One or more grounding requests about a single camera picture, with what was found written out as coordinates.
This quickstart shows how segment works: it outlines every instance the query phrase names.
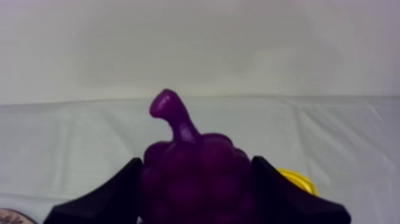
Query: purple plastic grapes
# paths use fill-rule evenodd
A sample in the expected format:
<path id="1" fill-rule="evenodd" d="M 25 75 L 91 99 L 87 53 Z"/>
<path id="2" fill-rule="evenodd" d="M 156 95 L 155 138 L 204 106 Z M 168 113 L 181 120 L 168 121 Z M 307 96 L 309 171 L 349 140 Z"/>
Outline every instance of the purple plastic grapes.
<path id="1" fill-rule="evenodd" d="M 254 224 L 251 164 L 221 134 L 201 135 L 178 95 L 162 91 L 150 107 L 173 140 L 145 152 L 140 216 L 145 224 Z"/>

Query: white tablecloth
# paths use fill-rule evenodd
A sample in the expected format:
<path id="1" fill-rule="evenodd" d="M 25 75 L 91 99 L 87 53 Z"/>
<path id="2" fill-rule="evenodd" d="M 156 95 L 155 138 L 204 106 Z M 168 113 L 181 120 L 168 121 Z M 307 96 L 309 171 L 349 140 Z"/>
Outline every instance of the white tablecloth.
<path id="1" fill-rule="evenodd" d="M 400 98 L 186 98 L 201 132 L 299 171 L 354 224 L 399 224 Z M 160 139 L 151 99 L 0 106 L 0 207 L 42 222 Z"/>

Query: white wall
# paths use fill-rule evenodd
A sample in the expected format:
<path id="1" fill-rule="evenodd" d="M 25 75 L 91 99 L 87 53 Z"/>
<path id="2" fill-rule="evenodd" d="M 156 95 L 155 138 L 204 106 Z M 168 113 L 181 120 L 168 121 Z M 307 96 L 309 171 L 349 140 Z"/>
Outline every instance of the white wall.
<path id="1" fill-rule="evenodd" d="M 398 95 L 399 0 L 0 0 L 0 104 Z"/>

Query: yellow lid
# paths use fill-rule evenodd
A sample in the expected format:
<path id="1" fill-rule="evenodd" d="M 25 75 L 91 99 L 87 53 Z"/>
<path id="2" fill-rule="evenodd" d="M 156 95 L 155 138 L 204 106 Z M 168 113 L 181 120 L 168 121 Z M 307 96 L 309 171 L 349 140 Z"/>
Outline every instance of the yellow lid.
<path id="1" fill-rule="evenodd" d="M 298 172 L 286 169 L 278 169 L 278 171 L 280 174 L 282 174 L 284 177 L 286 177 L 290 182 L 298 186 L 300 189 L 312 195 L 318 195 L 313 183 L 306 176 L 303 176 Z"/>

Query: black plastic piece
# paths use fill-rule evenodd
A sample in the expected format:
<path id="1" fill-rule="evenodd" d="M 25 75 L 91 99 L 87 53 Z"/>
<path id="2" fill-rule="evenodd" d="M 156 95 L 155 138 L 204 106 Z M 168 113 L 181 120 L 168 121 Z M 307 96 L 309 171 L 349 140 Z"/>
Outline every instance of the black plastic piece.
<path id="1" fill-rule="evenodd" d="M 84 197 L 55 206 L 44 224 L 136 223 L 142 161 L 132 159 L 111 180 Z M 289 182 L 262 157 L 252 160 L 258 224 L 349 224 L 344 206 Z"/>
<path id="2" fill-rule="evenodd" d="M 344 206 L 313 196 L 289 182 L 264 158 L 252 160 L 260 224 L 349 224 Z"/>
<path id="3" fill-rule="evenodd" d="M 136 223 L 141 167 L 139 158 L 132 159 L 98 189 L 55 206 L 44 224 Z"/>

